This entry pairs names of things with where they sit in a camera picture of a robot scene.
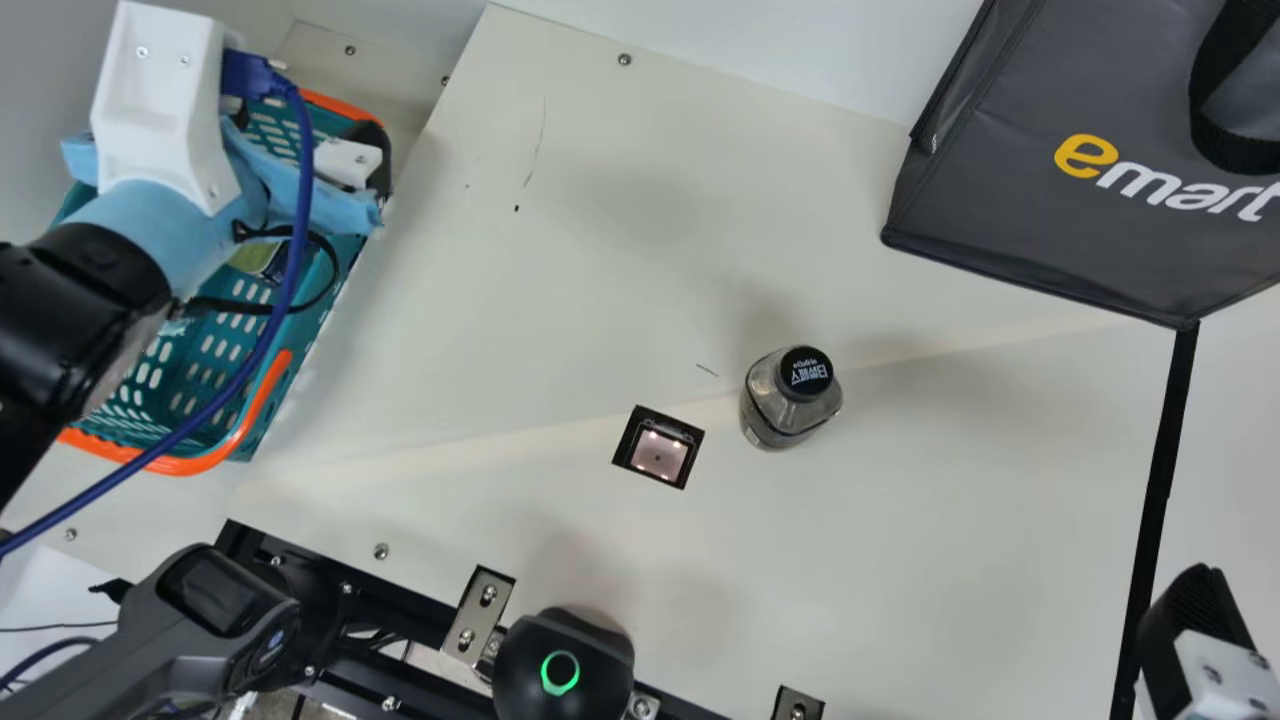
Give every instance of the white mount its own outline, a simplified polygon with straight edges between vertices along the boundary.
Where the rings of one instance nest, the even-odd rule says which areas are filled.
[[[99,192],[129,179],[157,182],[210,217],[239,196],[219,100],[223,47],[243,45],[218,20],[120,3],[90,114]]]

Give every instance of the blue cable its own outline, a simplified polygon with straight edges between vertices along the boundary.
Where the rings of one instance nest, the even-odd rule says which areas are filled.
[[[23,675],[23,673],[26,673],[27,670],[31,670],[37,664],[40,664],[42,660],[47,659],[49,656],[54,655],[55,652],[61,651],[61,650],[67,650],[68,647],[76,647],[76,646],[81,646],[81,644],[92,647],[92,646],[97,644],[97,639],[96,638],[67,638],[64,641],[58,641],[58,642],[55,642],[54,644],[51,644],[49,647],[37,650],[36,652],[31,653],[31,657],[28,657],[28,659],[23,660],[22,662],[14,665],[4,675],[0,675],[0,691],[9,689],[9,685],[12,685],[14,683],[14,680],[17,680],[18,678],[20,678]]]
[[[297,210],[293,218],[293,237],[289,240],[288,264],[285,265],[284,282],[282,283],[280,292],[275,296],[275,305],[271,307],[271,315],[266,323],[266,329],[262,331],[262,334],[257,338],[253,351],[244,360],[244,364],[241,365],[241,369],[236,372],[236,375],[232,377],[230,382],[227,383],[221,392],[214,396],[204,410],[200,410],[195,415],[187,418],[164,439],[151,446],[146,452],[142,452],[129,462],[120,465],[119,469],[102,478],[84,492],[68,500],[56,510],[46,514],[13,536],[0,541],[0,559],[4,559],[13,551],[61,524],[97,498],[115,489],[116,486],[137,474],[154,460],[177,447],[178,443],[191,436],[191,433],[196,432],[205,423],[207,423],[209,419],[214,416],[214,413],[230,402],[241,388],[253,377],[253,373],[266,357],[266,351],[270,350],[271,343],[275,341],[275,336],[279,334],[280,327],[284,324],[285,316],[289,314],[289,306],[293,302],[293,296],[297,293],[298,282],[302,277],[302,259],[307,247],[307,227],[311,224],[311,193],[315,190],[315,136],[312,135],[314,129],[311,127],[311,114],[307,110],[307,102],[302,99],[302,94],[298,91],[298,87],[279,74],[273,73],[271,91],[275,95],[284,95],[289,101],[289,106],[293,109],[293,114],[297,115],[300,128],[298,136],[302,143],[302,156],[298,158],[301,181],[298,183]]]

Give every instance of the metal bracket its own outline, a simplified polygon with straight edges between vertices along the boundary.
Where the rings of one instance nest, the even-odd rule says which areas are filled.
[[[662,708],[660,700],[649,693],[632,691],[623,720],[657,720],[659,708]]]
[[[773,720],[822,720],[824,707],[826,702],[781,685],[773,702]]]
[[[507,601],[511,600],[511,591],[515,587],[516,580],[476,568],[466,592],[462,593],[462,601],[458,602],[458,614],[453,619],[449,634],[444,635],[440,652],[476,669],[497,641],[488,659],[488,664],[492,665],[504,637],[498,629],[498,621],[502,619],[502,611],[507,609]]]

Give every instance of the blue cloth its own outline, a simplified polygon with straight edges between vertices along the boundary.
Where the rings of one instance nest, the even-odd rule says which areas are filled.
[[[236,167],[239,159],[271,192],[266,222],[269,225],[293,224],[297,208],[300,170],[250,142],[232,122],[223,118],[223,140],[227,155]],[[77,181],[97,187],[97,147],[88,133],[63,141],[67,169]],[[250,183],[241,179],[241,190]],[[261,223],[244,222],[252,227]],[[311,228],[328,234],[370,234],[381,224],[381,213],[374,191],[343,192],[316,179],[311,202]]]
[[[243,191],[214,218],[166,186],[125,181],[63,223],[88,223],[127,237],[160,266],[174,297],[187,299],[236,252],[232,222],[260,227],[266,217],[266,192],[248,164],[233,158],[232,167]]]

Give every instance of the black pole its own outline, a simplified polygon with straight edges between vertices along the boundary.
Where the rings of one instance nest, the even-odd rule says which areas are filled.
[[[1133,646],[1138,637],[1138,623],[1151,607],[1151,594],[1156,584],[1160,537],[1165,530],[1165,510],[1174,484],[1174,468],[1178,464],[1178,445],[1183,437],[1183,415],[1187,411],[1187,393],[1192,386],[1198,338],[1199,323],[1196,323],[1190,329],[1180,331],[1174,340],[1174,356],[1169,363],[1169,382],[1165,386],[1165,407],[1160,414],[1156,448],[1151,455],[1147,500],[1142,505],[1138,548],[1133,555],[1129,605],[1124,615],[1124,633],[1120,637],[1120,662],[1116,666],[1116,684],[1111,693],[1111,720],[1133,717],[1133,685],[1138,680],[1138,660]]]

